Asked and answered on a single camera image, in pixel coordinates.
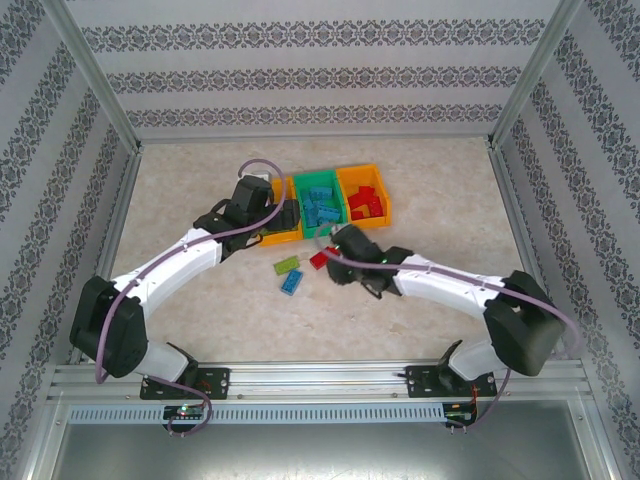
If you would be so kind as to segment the aluminium side rail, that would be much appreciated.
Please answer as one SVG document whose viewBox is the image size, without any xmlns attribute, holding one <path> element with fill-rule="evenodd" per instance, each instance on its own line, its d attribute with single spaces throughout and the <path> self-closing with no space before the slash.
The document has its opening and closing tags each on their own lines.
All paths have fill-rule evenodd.
<svg viewBox="0 0 640 480">
<path fill-rule="evenodd" d="M 77 228 L 81 237 L 76 235 L 74 239 L 82 239 L 83 243 L 76 248 L 75 259 L 78 263 L 74 270 L 72 289 L 66 298 L 64 328 L 60 329 L 60 346 L 64 353 L 60 363 L 63 365 L 86 362 L 86 356 L 71 345 L 71 325 L 85 282 L 94 275 L 109 277 L 112 274 L 142 153 L 143 147 L 138 146 L 122 161 L 113 161 L 109 176 L 96 197 L 96 206 L 82 210 L 82 223 Z"/>
<path fill-rule="evenodd" d="M 491 145 L 487 147 L 488 157 L 495 175 L 496 183 L 502 198 L 509 225 L 514 237 L 518 255 L 525 272 L 530 274 L 539 286 L 544 289 L 542 273 L 534 255 L 533 244 L 526 230 L 516 192 L 511 183 L 504 159 L 499 151 Z"/>
</svg>

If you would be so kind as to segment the orange plastic bin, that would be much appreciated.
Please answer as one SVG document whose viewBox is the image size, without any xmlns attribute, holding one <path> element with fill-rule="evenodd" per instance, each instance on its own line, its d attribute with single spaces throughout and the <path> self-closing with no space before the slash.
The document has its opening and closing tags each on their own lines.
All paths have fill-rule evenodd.
<svg viewBox="0 0 640 480">
<path fill-rule="evenodd" d="M 281 196 L 284 196 L 285 200 L 287 199 L 298 200 L 298 195 L 295 190 L 294 180 L 292 176 L 287 176 L 285 178 L 285 183 L 282 183 L 282 181 L 279 178 L 273 178 L 271 185 L 272 185 L 273 195 L 274 195 L 274 198 L 272 201 L 273 205 L 276 205 L 279 202 Z M 275 246 L 279 244 L 302 240 L 304 236 L 303 236 L 303 230 L 302 230 L 301 214 L 299 218 L 300 218 L 300 223 L 298 225 L 298 228 L 295 231 L 284 232 L 284 233 L 279 233 L 278 230 L 266 231 L 263 234 L 263 239 L 262 239 L 262 242 L 260 243 L 260 247 Z"/>
<path fill-rule="evenodd" d="M 388 227 L 392 223 L 392 202 L 387 192 L 387 188 L 383 181 L 382 175 L 375 164 L 365 164 L 351 167 L 342 167 L 336 170 L 339 185 L 342 189 L 345 207 L 347 210 L 348 221 L 361 229 L 374 229 Z M 372 186 L 375 188 L 379 197 L 385 199 L 386 215 L 384 218 L 370 218 L 369 203 L 356 210 L 362 210 L 368 218 L 364 220 L 352 221 L 348 204 L 348 197 L 358 193 L 358 188 L 362 185 Z"/>
</svg>

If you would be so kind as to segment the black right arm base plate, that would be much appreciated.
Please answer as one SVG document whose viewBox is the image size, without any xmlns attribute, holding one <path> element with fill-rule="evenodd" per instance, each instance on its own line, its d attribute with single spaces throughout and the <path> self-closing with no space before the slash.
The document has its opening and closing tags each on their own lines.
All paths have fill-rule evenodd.
<svg viewBox="0 0 640 480">
<path fill-rule="evenodd" d="M 406 381 L 410 398 L 471 397 L 473 392 L 479 397 L 494 397 L 497 393 L 495 382 L 489 381 L 489 374 L 469 381 L 449 367 L 409 365 L 400 377 Z"/>
</svg>

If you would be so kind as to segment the green plastic bin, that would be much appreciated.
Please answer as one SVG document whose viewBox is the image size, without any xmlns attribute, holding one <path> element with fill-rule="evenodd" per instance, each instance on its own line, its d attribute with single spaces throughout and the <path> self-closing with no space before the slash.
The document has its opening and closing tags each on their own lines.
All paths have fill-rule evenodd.
<svg viewBox="0 0 640 480">
<path fill-rule="evenodd" d="M 342 195 L 342 189 L 339 185 L 337 173 L 335 170 L 322 170 L 310 173 L 303 173 L 295 175 L 293 177 L 294 186 L 298 195 L 298 201 L 300 204 L 300 214 L 302 220 L 302 230 L 305 239 L 311 239 L 315 236 L 316 231 L 320 230 L 320 236 L 326 236 L 329 233 L 329 228 L 321 229 L 321 226 L 326 223 L 342 224 L 347 222 L 346 207 Z M 302 202 L 304 200 L 313 200 L 309 197 L 309 189 L 314 186 L 331 187 L 333 189 L 333 197 L 336 197 L 340 202 L 340 207 L 336 209 L 341 210 L 341 220 L 338 223 L 326 222 L 321 223 L 316 228 L 307 228 L 305 225 L 305 213 L 303 211 Z"/>
</svg>

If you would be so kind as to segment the aluminium cross rail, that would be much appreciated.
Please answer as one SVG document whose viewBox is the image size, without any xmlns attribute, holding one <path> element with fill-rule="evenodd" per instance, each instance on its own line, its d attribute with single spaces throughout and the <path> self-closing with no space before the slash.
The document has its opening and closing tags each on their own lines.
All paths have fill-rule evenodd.
<svg viewBox="0 0 640 480">
<path fill-rule="evenodd" d="M 158 137 L 141 138 L 140 145 L 169 145 L 169 144 L 207 144 L 207 143 L 246 143 L 269 141 L 320 141 L 320 140 L 422 140 L 422 139 L 472 139 L 480 138 L 485 143 L 492 139 L 490 134 L 454 133 L 314 133 L 314 134 L 267 134 L 267 135 L 231 135 L 231 136 L 203 136 L 203 137 Z"/>
</svg>

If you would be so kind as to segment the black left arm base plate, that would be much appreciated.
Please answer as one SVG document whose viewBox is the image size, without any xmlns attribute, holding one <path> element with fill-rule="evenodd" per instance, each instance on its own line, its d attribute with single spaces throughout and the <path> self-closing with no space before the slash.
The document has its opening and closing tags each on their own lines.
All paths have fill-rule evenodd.
<svg viewBox="0 0 640 480">
<path fill-rule="evenodd" d="M 225 400 L 230 384 L 228 368 L 199 367 L 184 374 L 180 381 L 186 380 L 187 386 L 205 394 L 210 400 Z M 163 382 L 144 378 L 140 388 L 142 400 L 201 400 L 193 392 L 166 385 Z"/>
</svg>

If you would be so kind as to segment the aluminium mounting rail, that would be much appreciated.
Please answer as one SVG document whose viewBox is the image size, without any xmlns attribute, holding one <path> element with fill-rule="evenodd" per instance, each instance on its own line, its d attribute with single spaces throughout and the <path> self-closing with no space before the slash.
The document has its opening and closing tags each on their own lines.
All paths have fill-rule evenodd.
<svg viewBox="0 0 640 480">
<path fill-rule="evenodd" d="M 407 385 L 399 374 L 404 361 L 383 362 L 266 362 L 222 363 L 230 370 L 229 402 L 338 403 L 364 400 L 405 401 Z M 589 397 L 592 388 L 579 361 L 550 361 L 536 377 L 503 372 L 494 375 L 505 384 L 505 400 L 547 400 Z M 63 365 L 55 369 L 46 393 L 49 402 L 117 404 L 139 399 L 142 377 L 131 374 L 94 380 L 91 364 Z"/>
</svg>

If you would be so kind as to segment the aluminium frame post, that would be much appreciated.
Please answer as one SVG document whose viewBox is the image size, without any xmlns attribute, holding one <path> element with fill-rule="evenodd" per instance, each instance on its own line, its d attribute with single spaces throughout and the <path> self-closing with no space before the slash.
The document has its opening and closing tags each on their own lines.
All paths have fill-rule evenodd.
<svg viewBox="0 0 640 480">
<path fill-rule="evenodd" d="M 138 150 L 141 141 L 67 6 L 66 0 L 40 0 L 40 2 L 121 140 L 128 148 Z"/>
<path fill-rule="evenodd" d="M 489 149 L 496 150 L 504 142 L 581 3 L 582 0 L 559 0 L 493 131 L 487 136 Z"/>
</svg>

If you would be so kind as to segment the grey metal panel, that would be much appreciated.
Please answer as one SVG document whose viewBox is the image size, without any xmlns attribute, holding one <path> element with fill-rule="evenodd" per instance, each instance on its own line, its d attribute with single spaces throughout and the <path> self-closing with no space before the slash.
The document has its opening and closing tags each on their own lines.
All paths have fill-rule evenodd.
<svg viewBox="0 0 640 480">
<path fill-rule="evenodd" d="M 506 425 L 221 425 L 184 439 L 158 426 L 71 425 L 36 480 L 600 480 L 578 440 Z"/>
</svg>

